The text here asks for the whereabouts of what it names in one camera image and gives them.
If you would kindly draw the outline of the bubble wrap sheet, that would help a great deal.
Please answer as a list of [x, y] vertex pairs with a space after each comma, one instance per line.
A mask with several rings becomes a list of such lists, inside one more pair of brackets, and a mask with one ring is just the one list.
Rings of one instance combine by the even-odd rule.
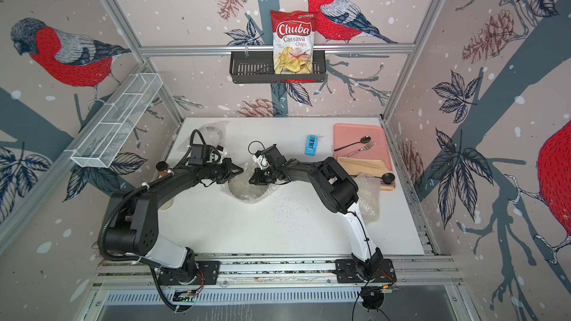
[[380, 179], [371, 175], [360, 174], [355, 177], [358, 185], [358, 206], [365, 224], [380, 219]]
[[199, 128], [206, 144], [212, 146], [223, 146], [226, 138], [226, 120], [206, 123]]
[[223, 184], [222, 192], [224, 194], [244, 204], [256, 204], [279, 189], [279, 186], [275, 184], [258, 186], [249, 183], [257, 167], [256, 163], [250, 161], [240, 165], [240, 167], [242, 167], [243, 173]]

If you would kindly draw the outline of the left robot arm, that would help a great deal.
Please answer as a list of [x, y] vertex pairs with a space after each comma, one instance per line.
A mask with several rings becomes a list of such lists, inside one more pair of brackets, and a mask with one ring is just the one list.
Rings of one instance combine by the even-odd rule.
[[179, 163], [164, 177], [131, 191], [114, 193], [98, 235], [101, 256], [113, 262], [139, 262], [163, 271], [167, 282], [192, 283], [200, 270], [194, 252], [159, 232], [159, 210], [178, 194], [205, 180], [224, 184], [244, 173], [230, 158], [219, 163]]

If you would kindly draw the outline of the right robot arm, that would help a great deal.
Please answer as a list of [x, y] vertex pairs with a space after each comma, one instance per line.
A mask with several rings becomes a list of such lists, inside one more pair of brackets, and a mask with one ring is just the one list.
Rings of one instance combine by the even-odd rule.
[[249, 179], [257, 186], [302, 181], [312, 185], [330, 212], [342, 218], [358, 278], [372, 282], [381, 272], [384, 257], [372, 241], [358, 206], [358, 184], [333, 157], [318, 162], [287, 159], [274, 144], [254, 153], [258, 167]]

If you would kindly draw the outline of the blue tape dispenser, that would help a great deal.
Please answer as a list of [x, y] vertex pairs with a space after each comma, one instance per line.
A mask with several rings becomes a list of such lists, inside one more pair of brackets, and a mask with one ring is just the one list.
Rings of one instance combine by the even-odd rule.
[[318, 148], [318, 137], [315, 135], [309, 135], [306, 138], [305, 155], [315, 156]]

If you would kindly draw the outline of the orange spice jar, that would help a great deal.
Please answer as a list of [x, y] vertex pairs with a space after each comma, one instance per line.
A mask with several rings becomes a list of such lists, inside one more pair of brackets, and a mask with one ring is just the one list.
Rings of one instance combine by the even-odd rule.
[[159, 161], [156, 164], [156, 170], [158, 171], [159, 178], [172, 175], [172, 167], [166, 161]]

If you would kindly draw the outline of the pink tray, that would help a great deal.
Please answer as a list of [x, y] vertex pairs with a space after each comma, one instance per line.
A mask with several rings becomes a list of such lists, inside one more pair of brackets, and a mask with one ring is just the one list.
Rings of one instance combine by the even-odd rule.
[[[336, 149], [347, 144], [354, 143], [359, 141], [365, 135], [370, 136], [371, 141], [376, 142], [376, 145], [370, 150], [360, 152], [351, 158], [384, 160], [386, 163], [391, 165], [392, 160], [388, 148], [387, 136], [380, 126], [338, 123], [334, 125], [333, 129], [333, 147]], [[360, 149], [364, 145], [365, 144], [356, 144], [339, 152], [334, 152], [333, 156], [335, 158], [343, 157], [354, 150]]]

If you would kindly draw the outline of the wooden cutting board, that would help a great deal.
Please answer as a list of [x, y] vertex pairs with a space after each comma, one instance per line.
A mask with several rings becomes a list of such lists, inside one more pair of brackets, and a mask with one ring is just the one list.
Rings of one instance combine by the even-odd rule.
[[[337, 162], [352, 177], [356, 177], [361, 173], [381, 176], [385, 172], [392, 172], [394, 175], [396, 175], [393, 169], [390, 167], [389, 163], [386, 163], [384, 160], [367, 160], [339, 157]], [[385, 186], [381, 184], [380, 187], [381, 190], [386, 191], [392, 191], [395, 190], [395, 188], [396, 181], [392, 186]]]

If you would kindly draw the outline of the black spoon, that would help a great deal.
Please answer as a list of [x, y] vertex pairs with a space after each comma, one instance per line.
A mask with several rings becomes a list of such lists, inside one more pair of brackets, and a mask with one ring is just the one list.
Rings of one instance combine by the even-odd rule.
[[371, 141], [371, 137], [368, 136], [368, 135], [365, 135], [365, 136], [363, 136], [359, 141], [356, 141], [356, 142], [354, 142], [354, 143], [347, 144], [347, 145], [345, 145], [345, 146], [342, 146], [342, 147], [339, 147], [339, 148], [334, 149], [334, 152], [339, 152], [339, 151], [341, 151], [341, 150], [344, 150], [344, 149], [346, 149], [346, 148], [348, 148], [348, 147], [351, 147], [351, 146], [354, 146], [354, 145], [356, 145], [356, 144], [368, 144], [370, 141]]

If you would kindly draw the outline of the metal fork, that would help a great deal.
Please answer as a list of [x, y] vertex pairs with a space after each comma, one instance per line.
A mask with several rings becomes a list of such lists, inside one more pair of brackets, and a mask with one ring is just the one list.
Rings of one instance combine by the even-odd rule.
[[370, 150], [370, 149], [373, 148], [375, 145], [376, 145], [376, 142], [371, 141], [371, 142], [369, 142], [368, 144], [365, 144], [365, 145], [364, 145], [363, 147], [361, 147], [360, 149], [354, 150], [354, 151], [352, 151], [352, 152], [350, 152], [350, 153], [344, 155], [343, 157], [344, 157], [344, 158], [350, 158], [350, 157], [352, 157], [352, 156], [354, 156], [354, 155], [356, 155], [356, 154], [358, 154], [358, 153], [360, 153], [360, 152], [365, 152], [365, 151]]

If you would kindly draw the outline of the black ladle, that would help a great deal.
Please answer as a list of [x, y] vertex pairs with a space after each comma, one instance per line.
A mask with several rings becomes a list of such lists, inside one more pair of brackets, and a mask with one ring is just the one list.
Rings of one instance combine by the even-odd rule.
[[364, 174], [361, 173], [358, 175], [358, 178], [361, 179], [376, 179], [379, 180], [381, 182], [381, 184], [385, 185], [385, 186], [392, 186], [395, 184], [396, 181], [396, 176], [392, 173], [392, 172], [385, 172], [383, 175], [381, 176], [376, 176], [376, 175], [370, 175], [370, 174]]

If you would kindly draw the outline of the Chuba cassava chips bag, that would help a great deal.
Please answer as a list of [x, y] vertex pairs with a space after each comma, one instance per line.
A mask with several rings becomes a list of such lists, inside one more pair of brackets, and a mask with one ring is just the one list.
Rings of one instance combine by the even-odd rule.
[[273, 70], [278, 75], [314, 74], [313, 47], [317, 13], [271, 11]]

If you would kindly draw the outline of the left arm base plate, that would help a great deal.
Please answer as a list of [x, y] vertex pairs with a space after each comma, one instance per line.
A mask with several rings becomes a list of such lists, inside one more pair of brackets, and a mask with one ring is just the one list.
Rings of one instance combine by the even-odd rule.
[[220, 262], [217, 261], [189, 261], [184, 262], [180, 268], [163, 268], [159, 272], [159, 285], [186, 286], [186, 285], [215, 285], [217, 283]]

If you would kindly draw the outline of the white mesh wall basket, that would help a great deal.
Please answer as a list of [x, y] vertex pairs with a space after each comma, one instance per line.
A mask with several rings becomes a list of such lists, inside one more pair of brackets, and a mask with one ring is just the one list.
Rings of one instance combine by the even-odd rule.
[[71, 160], [80, 167], [108, 168], [163, 86], [155, 73], [133, 74], [119, 96], [103, 107], [103, 116], [88, 133]]

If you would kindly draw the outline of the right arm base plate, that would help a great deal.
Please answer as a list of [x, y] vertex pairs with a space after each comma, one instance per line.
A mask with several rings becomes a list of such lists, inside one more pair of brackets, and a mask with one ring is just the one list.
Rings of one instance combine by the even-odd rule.
[[393, 284], [397, 281], [393, 262], [383, 259], [380, 263], [361, 263], [353, 259], [337, 259], [332, 270], [340, 284], [383, 283]]

